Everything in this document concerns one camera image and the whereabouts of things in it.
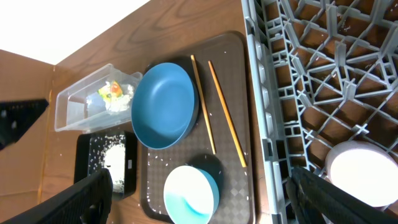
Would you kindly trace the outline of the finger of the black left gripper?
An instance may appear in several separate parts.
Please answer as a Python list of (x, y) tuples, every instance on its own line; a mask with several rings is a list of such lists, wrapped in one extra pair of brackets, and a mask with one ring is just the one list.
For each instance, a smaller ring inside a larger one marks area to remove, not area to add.
[(1, 150), (14, 144), (45, 112), (46, 99), (1, 102)]

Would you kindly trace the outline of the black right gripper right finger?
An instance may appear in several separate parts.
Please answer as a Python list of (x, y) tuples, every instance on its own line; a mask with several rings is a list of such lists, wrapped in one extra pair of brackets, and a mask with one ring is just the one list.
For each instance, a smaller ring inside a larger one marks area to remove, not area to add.
[(299, 223), (393, 223), (397, 218), (354, 198), (303, 167), (287, 178), (287, 195)]

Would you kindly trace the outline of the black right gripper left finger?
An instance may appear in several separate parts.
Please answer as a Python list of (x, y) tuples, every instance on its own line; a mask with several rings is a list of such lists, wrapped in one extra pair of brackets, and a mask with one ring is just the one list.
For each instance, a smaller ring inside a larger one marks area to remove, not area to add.
[(105, 224), (111, 211), (112, 195), (109, 170), (100, 169), (5, 223)]

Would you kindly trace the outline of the pile of rice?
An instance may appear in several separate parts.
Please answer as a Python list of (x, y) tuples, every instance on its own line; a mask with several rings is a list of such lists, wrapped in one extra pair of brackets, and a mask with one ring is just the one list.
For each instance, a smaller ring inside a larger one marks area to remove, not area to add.
[(103, 167), (109, 170), (113, 191), (124, 192), (125, 148), (123, 144), (111, 146), (104, 154)]

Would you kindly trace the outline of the white green cup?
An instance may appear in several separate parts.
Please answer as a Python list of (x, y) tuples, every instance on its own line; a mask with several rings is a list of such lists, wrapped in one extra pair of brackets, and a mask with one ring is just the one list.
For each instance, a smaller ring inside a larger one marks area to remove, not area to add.
[(327, 154), (325, 167), (333, 185), (372, 207), (397, 201), (397, 162), (375, 144), (339, 143)]

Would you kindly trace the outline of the white napkin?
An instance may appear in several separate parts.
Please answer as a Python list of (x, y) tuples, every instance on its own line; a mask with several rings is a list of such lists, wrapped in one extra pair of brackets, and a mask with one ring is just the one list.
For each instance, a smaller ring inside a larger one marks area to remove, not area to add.
[(104, 101), (106, 109), (110, 112), (116, 113), (116, 112), (126, 111), (127, 109), (130, 108), (130, 101), (134, 96), (135, 88), (130, 84), (122, 84), (120, 85), (120, 87), (123, 91), (123, 96), (116, 98), (109, 103)]

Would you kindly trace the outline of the light blue rice bowl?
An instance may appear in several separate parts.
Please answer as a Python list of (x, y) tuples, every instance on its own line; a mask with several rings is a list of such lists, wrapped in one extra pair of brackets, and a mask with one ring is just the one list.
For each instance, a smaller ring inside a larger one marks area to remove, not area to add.
[(164, 204), (174, 223), (208, 224), (219, 203), (217, 183), (202, 169), (179, 166), (166, 178)]

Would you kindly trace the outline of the yellow green snack wrapper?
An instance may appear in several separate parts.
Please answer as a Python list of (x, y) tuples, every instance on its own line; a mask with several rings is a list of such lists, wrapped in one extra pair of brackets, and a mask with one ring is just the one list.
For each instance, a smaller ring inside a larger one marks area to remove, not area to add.
[(112, 100), (123, 96), (123, 91), (118, 82), (106, 82), (105, 86), (98, 90), (98, 94), (105, 102), (111, 102)]

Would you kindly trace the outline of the wooden chopstick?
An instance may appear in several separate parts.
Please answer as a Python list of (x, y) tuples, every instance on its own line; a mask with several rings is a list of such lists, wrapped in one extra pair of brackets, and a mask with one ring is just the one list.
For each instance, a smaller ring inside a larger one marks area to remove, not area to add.
[(212, 64), (212, 62), (210, 60), (208, 61), (208, 66), (210, 68), (211, 76), (213, 78), (213, 81), (214, 81), (214, 84), (215, 84), (215, 87), (216, 87), (216, 90), (217, 90), (217, 94), (218, 94), (218, 97), (220, 99), (220, 103), (221, 103), (221, 106), (223, 108), (223, 112), (224, 112), (224, 115), (225, 115), (229, 130), (230, 130), (231, 136), (233, 138), (233, 142), (234, 142), (234, 145), (235, 145), (235, 148), (236, 148), (236, 151), (237, 151), (241, 166), (243, 168), (245, 168), (245, 167), (247, 167), (247, 163), (246, 163), (246, 160), (245, 160), (245, 157), (244, 157), (244, 153), (243, 153), (243, 150), (242, 150), (242, 147), (241, 147), (241, 143), (239, 141), (236, 129), (234, 127), (234, 123), (233, 123), (232, 117), (230, 115), (229, 108), (228, 108), (228, 105), (226, 103), (226, 100), (225, 100), (221, 85), (219, 83), (217, 74), (216, 74), (214, 66), (213, 66), (213, 64)]
[(201, 85), (201, 81), (200, 81), (200, 76), (199, 76), (199, 72), (198, 72), (196, 59), (195, 59), (194, 55), (191, 55), (190, 58), (192, 61), (194, 76), (195, 76), (195, 80), (196, 80), (197, 87), (198, 87), (201, 108), (202, 108), (203, 116), (204, 116), (205, 123), (206, 123), (206, 129), (207, 129), (208, 137), (209, 137), (210, 144), (211, 144), (211, 150), (212, 150), (213, 154), (216, 154), (216, 147), (215, 147), (215, 142), (214, 142), (214, 138), (213, 138), (213, 132), (212, 132), (211, 124), (210, 124), (210, 119), (208, 117), (208, 110), (206, 107), (205, 97), (203, 94), (203, 89), (202, 89), (202, 85)]

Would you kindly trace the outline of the dark blue plate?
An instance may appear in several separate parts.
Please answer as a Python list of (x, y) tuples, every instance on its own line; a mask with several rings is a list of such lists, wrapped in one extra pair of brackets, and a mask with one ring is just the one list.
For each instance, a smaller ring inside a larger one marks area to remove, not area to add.
[(148, 148), (162, 150), (188, 136), (198, 115), (197, 88), (175, 63), (149, 69), (138, 85), (131, 106), (133, 130)]

